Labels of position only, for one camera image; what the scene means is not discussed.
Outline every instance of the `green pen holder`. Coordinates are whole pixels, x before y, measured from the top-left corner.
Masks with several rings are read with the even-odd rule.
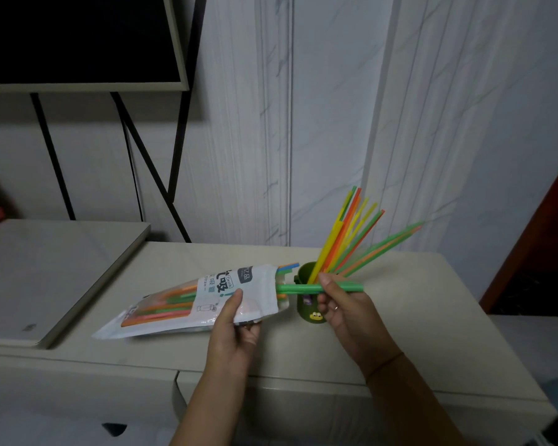
[[[313,261],[300,266],[298,274],[293,277],[293,282],[296,285],[305,285],[308,283],[308,279],[310,278],[310,274],[312,274],[315,264],[316,262]],[[304,321],[308,321],[312,324],[327,322],[318,309],[318,294],[298,294],[298,313]]]

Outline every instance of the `left hand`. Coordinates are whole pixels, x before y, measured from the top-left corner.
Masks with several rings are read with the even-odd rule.
[[[234,326],[234,316],[242,301],[242,290],[225,302],[210,334],[205,372],[246,378],[254,358],[260,324]]]

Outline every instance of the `forearm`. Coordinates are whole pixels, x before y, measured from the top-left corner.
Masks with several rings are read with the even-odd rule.
[[[230,444],[245,390],[246,377],[205,370],[170,446]]]
[[[392,444],[464,444],[461,433],[404,355],[374,372],[368,387]]]

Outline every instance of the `monitor screen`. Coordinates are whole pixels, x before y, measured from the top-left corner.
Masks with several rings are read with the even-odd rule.
[[[0,0],[0,91],[185,90],[171,0]]]

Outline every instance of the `cabinet top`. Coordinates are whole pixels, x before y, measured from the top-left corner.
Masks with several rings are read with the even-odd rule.
[[[0,355],[202,371],[209,334],[98,340],[91,335],[142,296],[236,267],[314,261],[319,249],[145,243],[48,350]],[[391,251],[351,276],[363,282],[387,328],[434,391],[547,401],[535,380],[437,253]],[[364,384],[327,324],[290,308],[263,322],[251,374]]]

